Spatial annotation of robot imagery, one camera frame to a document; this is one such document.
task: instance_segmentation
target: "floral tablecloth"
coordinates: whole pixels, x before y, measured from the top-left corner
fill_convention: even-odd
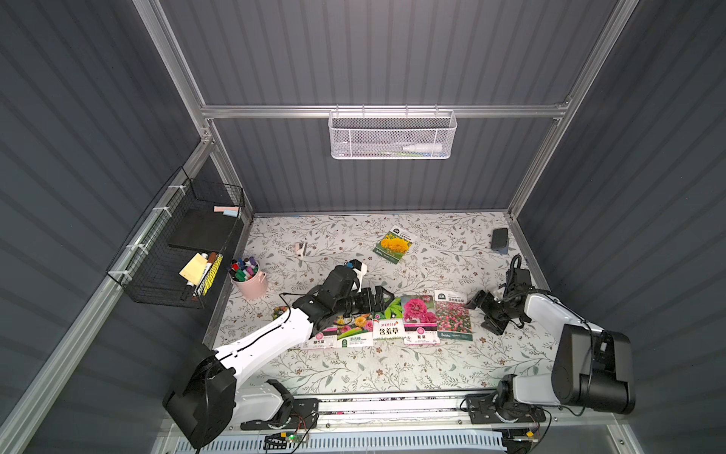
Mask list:
[[[418,236],[399,264],[372,252],[395,224]],[[267,324],[273,309],[284,305],[278,293],[304,293],[349,259],[367,264],[363,286],[383,285],[396,295],[445,288],[469,297],[482,288],[496,288],[518,253],[511,234],[509,254],[489,248],[492,230],[500,227],[508,227],[503,213],[255,218],[245,255],[257,258],[270,288],[255,301],[244,300],[234,288],[215,345]],[[302,259],[293,250],[296,241],[309,244]],[[403,339],[391,339],[370,347],[288,350],[250,384],[276,378],[296,394],[409,391],[493,387],[508,373],[550,371],[556,342],[541,326],[532,323],[520,330],[510,324],[503,336],[495,336],[480,326],[480,310],[470,313],[473,341],[442,339],[439,346],[406,346]]]

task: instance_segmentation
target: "phone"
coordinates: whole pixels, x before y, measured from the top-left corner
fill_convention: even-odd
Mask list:
[[[492,249],[500,254],[509,251],[509,229],[495,229],[492,232]]]

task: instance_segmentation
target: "yellow marigold seed packet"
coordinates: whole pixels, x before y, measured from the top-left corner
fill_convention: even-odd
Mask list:
[[[391,263],[397,264],[417,238],[408,230],[394,225],[393,228],[373,248],[373,252]]]

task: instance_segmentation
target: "gray corrugated wall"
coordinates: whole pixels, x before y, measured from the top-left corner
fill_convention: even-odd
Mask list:
[[[0,2],[0,74],[3,421],[199,138],[130,1]],[[205,316],[122,301],[104,328],[119,336],[94,342],[29,450],[62,445],[44,435],[59,415],[77,423],[65,427],[61,441],[117,431],[114,415],[124,410],[106,403],[114,393],[131,393],[124,387],[144,389],[146,405],[156,408],[153,423],[142,412],[125,417],[140,431],[156,430],[159,383],[168,380],[160,370],[173,369],[178,358],[147,349],[181,350],[174,336],[201,339]],[[164,338],[165,330],[174,336]],[[139,362],[153,367],[140,373]],[[96,392],[101,385],[107,395]],[[149,388],[157,391],[153,398]],[[134,432],[125,437],[140,446]]]
[[[648,453],[726,441],[726,2],[641,2],[519,218],[552,290],[633,346]]]
[[[161,4],[208,104],[531,105],[565,100],[615,1]],[[341,162],[324,121],[217,121],[259,213],[506,208],[550,124],[460,119],[449,160]]]
[[[614,0],[162,0],[208,104],[562,102]]]
[[[463,118],[449,159],[343,161],[326,120],[216,121],[258,213],[507,208],[550,124]]]

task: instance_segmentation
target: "side wall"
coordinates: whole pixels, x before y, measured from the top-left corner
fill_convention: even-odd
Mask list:
[[[552,290],[630,337],[648,453],[726,441],[725,23],[641,2],[519,218]]]
[[[3,421],[199,137],[130,1],[0,2],[0,74]],[[99,452],[81,435],[120,430],[147,450],[207,318],[122,300],[28,452]]]

